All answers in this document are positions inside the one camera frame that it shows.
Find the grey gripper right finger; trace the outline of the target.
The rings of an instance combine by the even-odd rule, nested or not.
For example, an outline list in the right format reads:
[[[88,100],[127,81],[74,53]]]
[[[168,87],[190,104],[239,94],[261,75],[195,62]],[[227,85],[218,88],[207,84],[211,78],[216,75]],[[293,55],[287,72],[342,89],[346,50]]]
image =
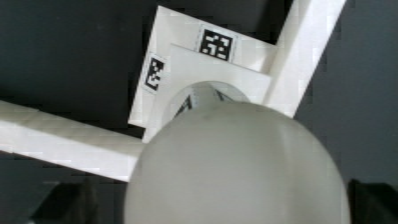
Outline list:
[[[387,183],[348,182],[351,224],[398,224],[398,190]]]

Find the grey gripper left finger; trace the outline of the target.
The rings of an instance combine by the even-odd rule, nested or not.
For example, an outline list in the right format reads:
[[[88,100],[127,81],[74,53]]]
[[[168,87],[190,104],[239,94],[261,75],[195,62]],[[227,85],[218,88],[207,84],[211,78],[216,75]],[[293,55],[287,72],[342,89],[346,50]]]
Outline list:
[[[97,194],[88,181],[55,186],[28,224],[99,224]]]

